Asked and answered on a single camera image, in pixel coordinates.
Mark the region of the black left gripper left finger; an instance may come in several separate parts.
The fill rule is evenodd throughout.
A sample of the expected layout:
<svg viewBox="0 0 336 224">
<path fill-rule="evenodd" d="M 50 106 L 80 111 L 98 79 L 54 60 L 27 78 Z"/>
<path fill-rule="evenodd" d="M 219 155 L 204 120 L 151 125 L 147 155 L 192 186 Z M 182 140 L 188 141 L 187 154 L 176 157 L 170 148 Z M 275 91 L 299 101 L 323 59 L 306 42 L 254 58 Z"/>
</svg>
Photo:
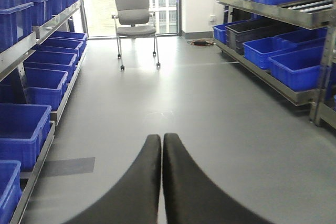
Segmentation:
<svg viewBox="0 0 336 224">
<path fill-rule="evenodd" d="M 161 139 L 146 137 L 118 182 L 66 223 L 157 223 L 161 187 Z"/>
</svg>

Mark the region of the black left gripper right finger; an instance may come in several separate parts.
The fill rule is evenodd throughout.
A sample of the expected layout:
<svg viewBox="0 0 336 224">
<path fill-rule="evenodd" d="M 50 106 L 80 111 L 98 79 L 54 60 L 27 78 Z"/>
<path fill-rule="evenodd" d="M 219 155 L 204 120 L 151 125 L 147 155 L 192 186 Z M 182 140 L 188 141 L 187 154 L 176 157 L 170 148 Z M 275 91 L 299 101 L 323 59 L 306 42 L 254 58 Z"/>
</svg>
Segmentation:
<svg viewBox="0 0 336 224">
<path fill-rule="evenodd" d="M 269 223 L 221 190 L 176 133 L 164 135 L 162 174 L 168 223 Z"/>
</svg>

